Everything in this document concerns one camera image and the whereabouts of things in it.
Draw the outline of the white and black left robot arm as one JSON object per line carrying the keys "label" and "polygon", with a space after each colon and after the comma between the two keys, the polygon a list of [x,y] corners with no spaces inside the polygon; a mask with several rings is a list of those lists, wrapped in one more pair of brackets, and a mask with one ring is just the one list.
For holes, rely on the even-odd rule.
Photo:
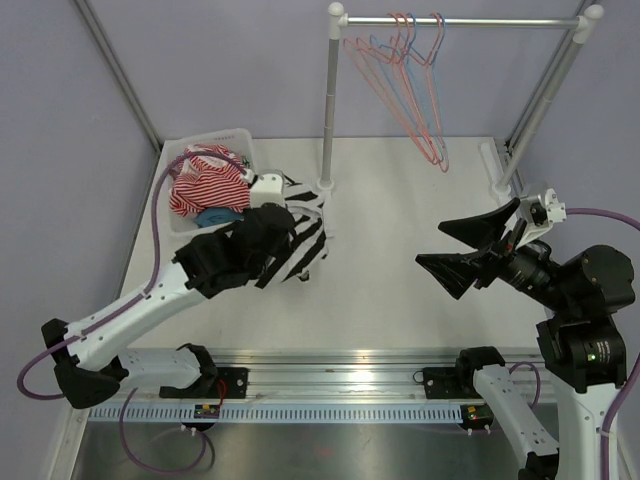
{"label": "white and black left robot arm", "polygon": [[180,312],[257,280],[290,253],[294,227],[286,208],[265,204],[239,222],[195,236],[150,285],[83,320],[47,322],[41,331],[63,398],[87,409],[121,389],[156,389],[173,399],[216,395],[218,368],[206,347],[186,343],[169,353],[144,353],[130,346]]}

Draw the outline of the black white striped tank top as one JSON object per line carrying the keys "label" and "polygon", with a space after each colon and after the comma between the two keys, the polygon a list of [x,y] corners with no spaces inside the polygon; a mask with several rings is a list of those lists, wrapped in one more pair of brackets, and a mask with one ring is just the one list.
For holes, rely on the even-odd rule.
{"label": "black white striped tank top", "polygon": [[284,200],[294,219],[290,250],[270,261],[254,282],[259,289],[291,279],[306,282],[310,279],[312,268],[328,255],[324,197],[315,193],[309,185],[284,176]]}

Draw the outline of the blue tank top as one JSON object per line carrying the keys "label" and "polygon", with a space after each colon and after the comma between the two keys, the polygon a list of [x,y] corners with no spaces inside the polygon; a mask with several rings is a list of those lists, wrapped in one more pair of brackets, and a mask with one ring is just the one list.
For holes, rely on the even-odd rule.
{"label": "blue tank top", "polygon": [[241,212],[224,207],[211,207],[197,214],[193,222],[199,228],[215,227],[243,219]]}

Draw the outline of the light blue end hanger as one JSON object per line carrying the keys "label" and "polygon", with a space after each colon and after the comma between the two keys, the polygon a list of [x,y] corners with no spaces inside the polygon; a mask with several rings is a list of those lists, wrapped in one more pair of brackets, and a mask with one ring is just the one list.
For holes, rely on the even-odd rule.
{"label": "light blue end hanger", "polygon": [[415,46],[419,27],[417,18],[412,13],[407,13],[404,18],[411,34],[406,41],[403,61],[405,71],[408,74],[409,90],[416,98],[416,105],[412,113],[415,131],[428,151],[426,158],[440,169],[440,153],[435,138],[435,121],[427,86],[426,57],[430,49],[426,54],[421,54],[417,50]]}

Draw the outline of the red striped tank top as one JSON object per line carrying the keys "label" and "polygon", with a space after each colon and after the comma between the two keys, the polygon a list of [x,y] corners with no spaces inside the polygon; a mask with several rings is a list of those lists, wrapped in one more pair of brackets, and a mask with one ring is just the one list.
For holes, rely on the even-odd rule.
{"label": "red striped tank top", "polygon": [[249,203],[242,158],[224,145],[188,145],[172,168],[169,208],[194,218],[211,207],[241,212]]}

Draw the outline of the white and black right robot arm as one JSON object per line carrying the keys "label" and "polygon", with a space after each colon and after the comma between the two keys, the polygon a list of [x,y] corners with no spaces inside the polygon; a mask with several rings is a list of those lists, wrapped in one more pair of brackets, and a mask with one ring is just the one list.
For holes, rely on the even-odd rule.
{"label": "white and black right robot arm", "polygon": [[501,280],[551,313],[536,330],[556,399],[557,436],[539,422],[493,347],[464,349],[453,366],[422,371],[428,398],[453,387],[485,402],[488,415],[467,412],[464,426],[474,432],[498,423],[522,479],[616,478],[616,416],[639,376],[614,322],[635,300],[632,262],[608,245],[555,262],[542,236],[568,214],[552,191],[514,198],[492,212],[440,224],[467,253],[415,258],[454,298]]}

